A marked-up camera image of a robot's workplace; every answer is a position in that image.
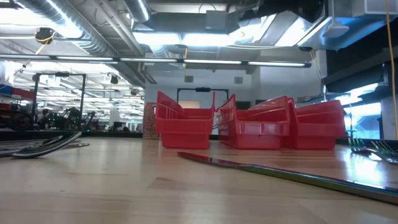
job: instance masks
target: fluorescent light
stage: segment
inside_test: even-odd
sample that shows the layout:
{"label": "fluorescent light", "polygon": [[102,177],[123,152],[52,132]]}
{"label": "fluorescent light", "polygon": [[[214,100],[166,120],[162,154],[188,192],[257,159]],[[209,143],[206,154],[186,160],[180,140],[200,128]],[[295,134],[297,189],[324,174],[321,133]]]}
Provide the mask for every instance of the fluorescent light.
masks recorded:
{"label": "fluorescent light", "polygon": [[187,34],[182,44],[196,47],[218,47],[234,44],[226,34]]}
{"label": "fluorescent light", "polygon": [[165,33],[140,33],[134,32],[134,37],[140,44],[146,45],[174,45],[179,44],[180,36],[178,34]]}
{"label": "fluorescent light", "polygon": [[259,32],[257,32],[257,34],[254,35],[253,43],[259,42],[262,39],[262,37],[264,36],[264,34],[266,34],[268,28],[271,26],[271,24],[275,18],[276,18],[276,14],[273,14],[273,15],[268,16],[265,19],[265,21],[262,23],[262,26],[261,26]]}
{"label": "fluorescent light", "polygon": [[74,56],[58,56],[60,60],[87,60],[87,61],[112,61],[111,57],[74,57]]}
{"label": "fluorescent light", "polygon": [[176,63],[177,59],[167,58],[121,58],[122,62],[159,62],[159,63]]}
{"label": "fluorescent light", "polygon": [[13,54],[0,54],[0,58],[28,60],[28,59],[50,59],[50,56],[44,56],[44,55],[13,55]]}
{"label": "fluorescent light", "polygon": [[320,31],[320,29],[322,29],[322,27],[324,27],[326,24],[328,24],[331,21],[331,17],[327,17],[321,24],[319,24],[316,28],[314,28],[310,33],[308,33],[302,40],[300,40],[299,43],[297,43],[297,45],[303,45],[304,43],[306,43],[306,41],[308,39],[310,39],[311,37],[313,37],[318,31]]}
{"label": "fluorescent light", "polygon": [[104,62],[104,61],[94,61],[94,62],[92,62],[92,61],[89,61],[88,63],[93,63],[93,64],[102,64],[102,63],[104,63],[104,64],[117,64],[119,62]]}
{"label": "fluorescent light", "polygon": [[310,23],[299,17],[282,35],[275,44],[277,47],[292,47],[297,44],[306,34]]}
{"label": "fluorescent light", "polygon": [[248,65],[276,66],[276,67],[305,67],[305,63],[290,63],[290,62],[248,62]]}
{"label": "fluorescent light", "polygon": [[240,65],[241,61],[229,61],[229,60],[197,60],[197,59],[185,59],[187,63],[213,63],[213,64],[225,64],[225,65]]}

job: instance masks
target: ductwork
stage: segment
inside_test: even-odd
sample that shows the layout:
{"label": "ductwork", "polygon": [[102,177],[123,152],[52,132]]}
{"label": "ductwork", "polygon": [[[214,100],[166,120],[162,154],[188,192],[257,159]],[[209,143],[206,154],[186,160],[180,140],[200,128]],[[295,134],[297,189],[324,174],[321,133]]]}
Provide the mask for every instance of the ductwork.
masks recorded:
{"label": "ductwork", "polygon": [[151,9],[146,0],[124,0],[124,5],[134,21],[142,23],[150,19]]}
{"label": "ductwork", "polygon": [[[67,38],[80,37],[85,41],[73,42],[81,49],[96,57],[118,57],[116,50],[96,29],[66,0],[14,0],[21,7],[48,18],[52,28]],[[145,80],[125,63],[112,65],[128,82],[144,86]]]}
{"label": "ductwork", "polygon": [[170,53],[167,50],[167,47],[164,45],[150,45],[149,46],[152,52],[154,53],[155,57],[158,58],[169,58]]}
{"label": "ductwork", "polygon": [[[146,0],[124,0],[124,5],[130,13],[130,17],[136,22],[146,22],[150,19],[152,9],[149,7]],[[155,57],[169,58],[170,54],[167,47],[164,45],[150,45],[149,46]]]}

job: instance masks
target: plastic storage bin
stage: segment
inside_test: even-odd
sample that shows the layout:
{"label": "plastic storage bin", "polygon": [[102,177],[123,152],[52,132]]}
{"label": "plastic storage bin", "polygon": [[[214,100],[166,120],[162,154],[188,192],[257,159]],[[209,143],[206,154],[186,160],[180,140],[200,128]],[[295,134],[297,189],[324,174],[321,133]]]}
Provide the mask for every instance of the plastic storage bin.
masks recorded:
{"label": "plastic storage bin", "polygon": [[343,107],[329,101],[295,108],[289,98],[290,136],[283,145],[293,149],[334,149],[336,138],[345,136]]}
{"label": "plastic storage bin", "polygon": [[213,130],[215,93],[210,109],[183,109],[176,101],[157,92],[156,130],[167,148],[208,149]]}
{"label": "plastic storage bin", "polygon": [[220,141],[237,149],[279,149],[289,134],[288,98],[262,102],[237,110],[235,95],[217,109]]}

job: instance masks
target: yellow cord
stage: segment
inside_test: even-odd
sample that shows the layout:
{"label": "yellow cord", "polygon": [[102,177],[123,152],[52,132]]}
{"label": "yellow cord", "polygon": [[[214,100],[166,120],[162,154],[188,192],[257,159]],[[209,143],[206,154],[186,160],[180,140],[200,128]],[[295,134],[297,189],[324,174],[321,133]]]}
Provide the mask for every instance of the yellow cord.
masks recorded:
{"label": "yellow cord", "polygon": [[391,28],[390,28],[390,15],[388,0],[386,0],[386,18],[387,18],[387,31],[388,31],[388,44],[391,57],[391,82],[392,82],[392,101],[394,102],[394,124],[396,127],[396,139],[398,140],[398,125],[397,125],[397,99],[396,99],[396,67],[394,65],[394,53],[392,51]]}
{"label": "yellow cord", "polygon": [[49,38],[46,38],[46,39],[44,39],[44,40],[40,40],[40,39],[36,39],[37,41],[39,41],[39,42],[45,42],[45,41],[49,41],[49,40],[51,40],[52,38],[54,38],[55,37],[55,34],[56,34],[56,32],[54,32],[53,34],[52,34],[52,36],[51,37],[49,37]]}

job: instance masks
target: wooden table surface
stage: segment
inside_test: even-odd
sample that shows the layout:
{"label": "wooden table surface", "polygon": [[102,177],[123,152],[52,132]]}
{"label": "wooden table surface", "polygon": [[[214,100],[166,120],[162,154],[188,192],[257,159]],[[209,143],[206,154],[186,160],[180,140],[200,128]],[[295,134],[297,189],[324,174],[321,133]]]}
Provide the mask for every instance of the wooden table surface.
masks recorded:
{"label": "wooden table surface", "polygon": [[90,147],[0,159],[0,223],[398,223],[398,207],[201,164],[177,151],[398,187],[398,167],[334,151],[162,149],[157,140],[83,138]]}

